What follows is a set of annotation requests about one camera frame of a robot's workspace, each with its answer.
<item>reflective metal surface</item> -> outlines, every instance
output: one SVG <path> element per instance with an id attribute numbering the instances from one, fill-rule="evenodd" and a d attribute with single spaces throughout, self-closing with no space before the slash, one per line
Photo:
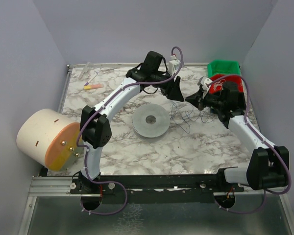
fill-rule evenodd
<path id="1" fill-rule="evenodd" d="M 250 210 L 261 194 L 237 195 L 234 209 Z M 119 205 L 102 205 L 113 211 Z M 231 214 L 215 204 L 129 204 L 112 216 L 81 212 L 77 197 L 37 198 L 30 235 L 287 235 L 291 234 L 279 196 L 268 195 L 262 211 Z"/>

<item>white wall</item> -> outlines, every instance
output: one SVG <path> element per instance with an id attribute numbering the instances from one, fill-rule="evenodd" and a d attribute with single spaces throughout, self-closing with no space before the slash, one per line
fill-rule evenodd
<path id="1" fill-rule="evenodd" d="M 17 234 L 39 164 L 16 146 L 34 112 L 56 109 L 66 64 L 31 0 L 0 0 L 0 235 Z"/>
<path id="2" fill-rule="evenodd" d="M 294 211 L 294 0 L 280 0 L 243 64 L 261 131 L 290 151 Z"/>
<path id="3" fill-rule="evenodd" d="M 33 0 L 68 64 L 243 61 L 276 0 Z"/>

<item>marble tabletop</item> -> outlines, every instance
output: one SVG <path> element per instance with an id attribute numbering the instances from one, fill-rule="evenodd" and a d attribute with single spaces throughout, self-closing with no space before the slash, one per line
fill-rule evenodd
<path id="1" fill-rule="evenodd" d="M 83 107 L 94 106 L 107 97 L 131 68 L 94 68 L 81 80 L 82 68 L 73 68 L 62 114 L 80 122 Z M 103 88 L 83 90 L 84 84 L 95 72 L 98 75 L 91 84 L 102 84 Z M 179 75 L 182 93 L 187 97 L 198 90 L 197 82 L 207 75 L 207 69 L 206 66 L 185 66 Z M 139 139 L 134 134 L 132 115 L 138 107 L 148 103 L 161 105 L 168 115 L 176 110 L 160 91 L 155 94 L 142 92 L 126 103 L 111 121 L 112 138 L 104 147 L 100 161 L 102 174 L 206 174 L 216 173 L 222 167 L 248 166 L 250 154 L 239 139 L 209 111 L 200 112 L 187 102 L 175 102 L 179 113 L 174 120 L 171 118 L 168 132 L 161 140 L 149 143 Z M 248 116 L 258 128 L 252 109 Z M 83 159 L 80 158 L 66 171 L 49 171 L 48 175 L 73 175 L 82 167 Z"/>

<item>red object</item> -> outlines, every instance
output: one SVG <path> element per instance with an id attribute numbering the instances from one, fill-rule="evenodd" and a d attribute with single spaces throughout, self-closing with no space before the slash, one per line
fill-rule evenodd
<path id="1" fill-rule="evenodd" d="M 216 75 L 212 76 L 210 79 L 212 81 L 214 81 L 214 80 L 216 80 L 216 79 L 218 79 L 220 77 L 223 77 L 223 76 L 225 76 L 225 74 L 216 74 Z M 228 76 L 225 79 L 222 79 L 219 82 L 216 82 L 215 84 L 212 84 L 210 89 L 209 89 L 209 93 L 213 94 L 213 93 L 216 93 L 216 92 L 220 92 L 221 89 L 222 89 L 222 84 L 225 81 L 227 81 L 227 82 L 235 82 L 239 86 L 239 92 L 244 92 L 242 79 L 240 77 L 236 76 L 236 75 L 232 75 L 232 76 Z"/>

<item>bolt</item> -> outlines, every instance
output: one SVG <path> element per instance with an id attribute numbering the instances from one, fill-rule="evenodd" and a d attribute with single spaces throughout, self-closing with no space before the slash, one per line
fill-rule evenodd
<path id="1" fill-rule="evenodd" d="M 70 189 L 76 189 L 76 184 L 75 183 L 71 183 L 70 184 Z"/>
<path id="2" fill-rule="evenodd" d="M 108 188 L 109 188 L 109 189 L 114 189 L 115 186 L 116 186 L 116 185 L 113 184 L 113 183 L 109 183 L 109 184 L 108 184 Z"/>

